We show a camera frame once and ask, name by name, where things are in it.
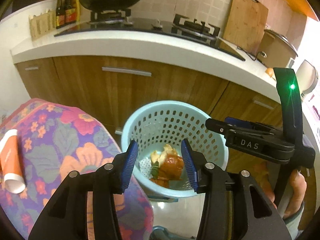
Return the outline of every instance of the floral cloth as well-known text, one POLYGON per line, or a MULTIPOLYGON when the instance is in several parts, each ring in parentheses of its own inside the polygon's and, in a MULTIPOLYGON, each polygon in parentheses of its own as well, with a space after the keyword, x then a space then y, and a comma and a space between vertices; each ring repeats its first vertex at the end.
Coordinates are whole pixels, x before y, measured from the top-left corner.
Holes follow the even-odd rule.
MULTIPOLYGON (((0 139, 17 129, 26 189, 12 194, 0 189, 0 205, 25 238, 59 184, 72 170, 95 171, 120 149, 96 119, 75 107, 32 99, 0 126, 0 139)), ((123 240, 147 240, 153 226, 150 203, 134 177, 123 195, 114 195, 123 240)), ((92 193, 88 193, 87 227, 94 239, 92 193)))

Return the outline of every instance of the light blue plastic basket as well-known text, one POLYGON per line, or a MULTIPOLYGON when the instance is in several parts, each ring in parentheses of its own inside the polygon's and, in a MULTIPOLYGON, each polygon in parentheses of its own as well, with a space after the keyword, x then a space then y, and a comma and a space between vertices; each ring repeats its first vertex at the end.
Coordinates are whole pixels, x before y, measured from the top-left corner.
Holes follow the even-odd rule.
POLYGON ((191 188, 185 169, 180 181, 170 181, 170 189, 161 187, 147 179, 139 168, 139 161, 150 157, 150 153, 163 151, 170 144, 181 156, 181 141, 187 138, 192 149, 202 152, 207 161, 225 170, 228 162, 226 140, 218 133, 206 129, 210 118, 200 109, 179 101, 158 101, 135 111, 124 125, 121 148, 125 152, 131 140, 138 142, 138 159, 133 175, 145 187, 161 196, 183 198, 196 195, 191 188))

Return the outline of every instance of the food waste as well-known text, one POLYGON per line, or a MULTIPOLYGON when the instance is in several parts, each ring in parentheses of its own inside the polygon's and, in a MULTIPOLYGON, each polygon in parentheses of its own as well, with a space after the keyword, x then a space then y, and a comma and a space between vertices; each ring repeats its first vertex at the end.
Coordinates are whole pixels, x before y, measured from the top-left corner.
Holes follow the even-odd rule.
POLYGON ((176 149, 166 144, 161 154, 154 151, 150 154, 152 163, 150 179, 161 187, 169 188, 169 180, 180 180, 184 166, 182 157, 178 156, 176 149))

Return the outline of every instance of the metal bolt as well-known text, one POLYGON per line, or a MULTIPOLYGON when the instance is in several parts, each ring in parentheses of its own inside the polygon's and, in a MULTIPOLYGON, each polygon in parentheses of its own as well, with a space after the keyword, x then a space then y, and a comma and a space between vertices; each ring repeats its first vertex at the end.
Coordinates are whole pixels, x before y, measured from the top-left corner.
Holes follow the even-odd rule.
POLYGON ((104 169, 107 171, 110 171, 113 169, 113 164, 112 163, 107 163, 106 165, 104 165, 104 169))
POLYGON ((70 177, 70 178, 74 178, 74 177, 76 177, 76 176, 78 176, 78 172, 76 172, 76 171, 71 171, 71 172, 69 173, 69 177, 70 177))
POLYGON ((250 173, 249 173, 249 171, 243 170, 243 171, 241 171, 241 175, 244 177, 249 177, 250 173))
POLYGON ((206 163, 205 167, 209 170, 212 170, 214 168, 214 164, 213 163, 206 163))

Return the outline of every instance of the orange paper cup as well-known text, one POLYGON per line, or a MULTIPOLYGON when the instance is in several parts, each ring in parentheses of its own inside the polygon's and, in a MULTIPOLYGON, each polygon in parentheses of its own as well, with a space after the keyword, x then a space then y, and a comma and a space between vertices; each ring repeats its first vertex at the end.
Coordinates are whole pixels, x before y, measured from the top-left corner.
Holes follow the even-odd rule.
POLYGON ((22 192, 24 183, 18 155, 18 131, 12 129, 6 132, 0 141, 0 165, 5 188, 11 193, 22 192))

